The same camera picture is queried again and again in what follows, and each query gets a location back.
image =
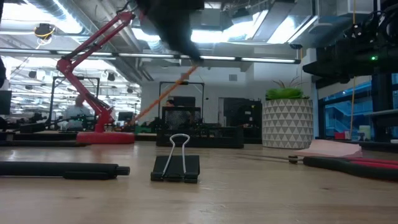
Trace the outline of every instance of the table surface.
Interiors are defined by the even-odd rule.
[[[0,148],[2,161],[102,162],[130,166],[117,180],[1,177],[2,224],[83,223],[397,223],[398,184],[289,164],[239,152],[288,156],[289,150],[193,149],[198,184],[151,182],[154,142],[81,148]],[[398,160],[398,154],[364,152]]]

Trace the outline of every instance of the ceiling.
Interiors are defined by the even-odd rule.
[[[254,58],[299,58],[297,50],[288,43],[304,47],[318,47],[333,42],[351,21],[349,8],[341,10],[340,0],[322,0],[313,6],[312,0],[227,0],[206,2],[206,9],[191,17],[192,40],[203,55],[254,57]],[[103,27],[122,8],[126,0],[7,0],[0,30],[0,48],[74,50],[91,34]],[[246,8],[245,21],[233,24],[231,18],[238,9]],[[55,26],[51,41],[43,41],[34,35],[40,23]],[[150,24],[135,19],[106,44],[103,52],[143,52],[149,54],[174,54],[167,44],[159,41]],[[45,93],[47,100],[54,76],[62,76],[55,68],[59,55],[43,58],[43,55],[2,54],[6,61],[12,90],[20,92],[22,102],[41,104],[37,96],[28,93]],[[141,99],[139,85],[145,82],[175,81],[191,65],[188,60],[161,58],[90,58],[75,74],[86,78],[99,78],[99,97],[120,110],[132,110],[128,102]],[[191,81],[222,83],[230,75],[238,75],[237,83],[244,82],[250,62],[223,62],[206,60]],[[29,78],[35,71],[44,77]],[[108,74],[115,74],[115,81],[108,81]],[[84,81],[90,91],[91,82]],[[73,103],[66,95],[73,96],[64,81],[57,87],[56,100],[64,101],[59,106]],[[127,88],[134,89],[127,93]]]

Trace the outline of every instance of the red robotic arm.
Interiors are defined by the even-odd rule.
[[[109,21],[104,27],[93,34],[88,40],[82,43],[72,53],[62,57],[57,63],[57,70],[63,73],[66,79],[77,89],[79,94],[85,98],[87,103],[94,109],[95,113],[98,114],[97,124],[95,126],[96,133],[104,132],[104,125],[112,123],[114,119],[111,116],[112,108],[106,103],[99,99],[96,99],[84,86],[81,84],[79,79],[73,74],[73,70],[82,61],[86,60],[92,53],[101,49],[102,46],[107,43],[112,37],[114,37],[119,31],[124,29],[130,24],[135,18],[132,12],[121,12],[114,19]],[[121,22],[117,28],[113,29],[109,34],[105,35],[103,39],[95,42],[101,35],[108,31],[117,22]]]

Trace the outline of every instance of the black binder clip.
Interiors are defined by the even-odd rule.
[[[187,140],[182,144],[182,156],[173,156],[175,143],[174,137],[183,136]],[[171,181],[185,183],[198,182],[200,173],[199,156],[186,156],[185,145],[189,142],[190,137],[187,134],[174,134],[170,137],[170,142],[173,144],[172,151],[169,156],[157,156],[154,170],[150,173],[151,181]]]

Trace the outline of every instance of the white planter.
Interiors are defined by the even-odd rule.
[[[312,100],[269,100],[262,109],[262,145],[306,149],[313,138]]]

